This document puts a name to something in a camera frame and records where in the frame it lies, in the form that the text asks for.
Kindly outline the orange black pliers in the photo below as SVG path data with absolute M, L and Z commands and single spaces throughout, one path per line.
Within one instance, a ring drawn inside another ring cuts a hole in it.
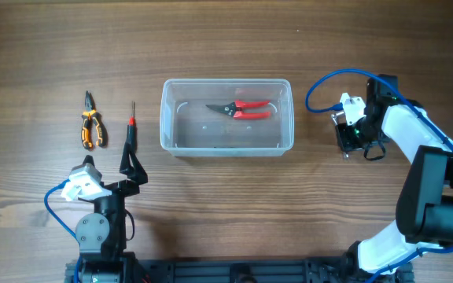
M 82 146 L 86 150 L 92 150 L 95 146 L 105 148 L 108 144 L 108 135 L 101 120 L 101 114 L 97 111 L 92 93 L 85 93 L 85 111 L 82 113 L 82 127 L 80 137 Z

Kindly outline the black red precision screwdriver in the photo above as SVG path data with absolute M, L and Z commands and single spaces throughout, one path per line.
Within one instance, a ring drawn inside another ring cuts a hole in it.
M 127 125 L 127 137 L 126 143 L 128 143 L 134 152 L 137 151 L 137 126 L 135 119 L 135 102 L 131 102 L 131 116 Z

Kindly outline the red handled snips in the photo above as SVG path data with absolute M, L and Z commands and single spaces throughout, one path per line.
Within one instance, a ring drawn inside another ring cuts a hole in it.
M 269 103 L 269 101 L 245 102 L 242 100 L 236 100 L 227 105 L 206 105 L 206 107 L 213 111 L 227 115 L 233 119 L 256 120 L 269 118 L 271 116 L 271 112 L 251 112 L 251 109 L 262 108 L 268 106 Z

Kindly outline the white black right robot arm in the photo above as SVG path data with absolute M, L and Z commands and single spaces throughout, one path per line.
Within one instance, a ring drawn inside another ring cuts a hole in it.
M 368 153 L 394 142 L 411 164 L 388 226 L 355 242 L 337 268 L 345 280 L 374 282 L 400 275 L 426 253 L 453 252 L 453 141 L 419 102 L 404 98 L 394 75 L 372 75 L 366 98 L 341 95 L 333 107 L 338 145 Z

